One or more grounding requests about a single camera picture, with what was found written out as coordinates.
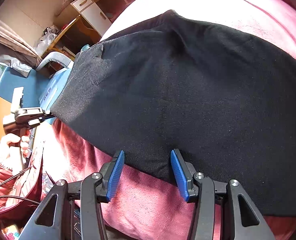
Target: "black garment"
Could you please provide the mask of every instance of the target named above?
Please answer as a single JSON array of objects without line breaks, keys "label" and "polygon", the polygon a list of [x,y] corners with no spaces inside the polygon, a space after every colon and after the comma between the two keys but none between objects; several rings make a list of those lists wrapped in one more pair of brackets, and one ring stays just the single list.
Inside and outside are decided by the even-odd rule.
[{"label": "black garment", "polygon": [[167,11],[79,53],[51,111],[154,177],[175,184],[179,148],[264,215],[296,216],[296,60],[258,37]]}]

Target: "pink bedspread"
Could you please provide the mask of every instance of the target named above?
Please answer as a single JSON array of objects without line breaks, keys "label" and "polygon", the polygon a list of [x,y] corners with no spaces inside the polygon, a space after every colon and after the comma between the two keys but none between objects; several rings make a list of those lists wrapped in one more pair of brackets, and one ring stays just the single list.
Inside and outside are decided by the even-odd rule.
[{"label": "pink bedspread", "polygon": [[[254,34],[296,59],[296,11],[281,0],[136,0],[116,19],[103,39],[168,9],[186,18]],[[59,120],[52,128],[46,134],[44,166],[53,180],[82,180],[110,161],[108,155]],[[183,201],[177,187],[125,166],[116,197],[109,204],[102,204],[102,210],[110,226],[131,237],[186,239],[193,204]],[[214,239],[219,239],[219,220],[216,207]],[[266,221],[277,240],[288,239],[296,228],[296,218],[266,217]]]}]

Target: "blue rubber grip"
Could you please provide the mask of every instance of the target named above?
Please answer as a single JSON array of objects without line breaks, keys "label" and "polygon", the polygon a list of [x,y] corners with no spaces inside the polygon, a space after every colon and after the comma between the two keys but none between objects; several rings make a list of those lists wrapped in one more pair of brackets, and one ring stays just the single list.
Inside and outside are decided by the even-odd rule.
[{"label": "blue rubber grip", "polygon": [[122,168],[125,164],[125,153],[121,151],[119,157],[116,161],[115,167],[112,170],[109,182],[108,182],[108,190],[107,190],[107,200],[110,201],[116,194],[120,175],[122,172]]},{"label": "blue rubber grip", "polygon": [[181,165],[179,163],[179,160],[178,160],[177,155],[174,152],[174,150],[171,151],[170,162],[171,162],[174,176],[176,178],[176,182],[177,182],[177,186],[178,186],[180,195],[184,198],[185,201],[188,201],[189,194],[188,194],[188,189],[187,189],[187,179],[183,173],[183,170],[181,168]]}]

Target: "drawer handle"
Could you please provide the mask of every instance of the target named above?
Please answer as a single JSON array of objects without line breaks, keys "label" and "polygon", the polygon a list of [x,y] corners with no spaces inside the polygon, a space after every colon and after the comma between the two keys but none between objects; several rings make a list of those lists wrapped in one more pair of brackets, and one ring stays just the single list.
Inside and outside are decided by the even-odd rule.
[{"label": "drawer handle", "polygon": [[104,14],[102,12],[100,12],[100,16],[105,20],[106,17],[104,16]]},{"label": "drawer handle", "polygon": [[79,6],[83,6],[88,0],[84,0]]}]

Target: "silver bolt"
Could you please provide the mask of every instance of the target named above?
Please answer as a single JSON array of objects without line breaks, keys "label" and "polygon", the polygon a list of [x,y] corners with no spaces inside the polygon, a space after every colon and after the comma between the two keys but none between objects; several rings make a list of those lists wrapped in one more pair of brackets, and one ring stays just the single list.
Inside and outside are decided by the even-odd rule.
[{"label": "silver bolt", "polygon": [[63,186],[65,184],[65,180],[64,179],[60,179],[56,182],[56,185],[58,186]]},{"label": "silver bolt", "polygon": [[196,172],[196,173],[195,173],[195,177],[196,177],[197,179],[203,179],[203,178],[204,178],[204,174],[201,173],[201,172]]},{"label": "silver bolt", "polygon": [[92,177],[93,179],[99,179],[99,178],[101,177],[101,174],[100,174],[99,172],[96,172],[96,173],[93,173],[93,174],[91,175],[91,177]]},{"label": "silver bolt", "polygon": [[239,185],[239,182],[238,182],[238,180],[236,180],[236,179],[232,179],[231,181],[230,181],[230,184],[232,185],[232,186],[238,186]]}]

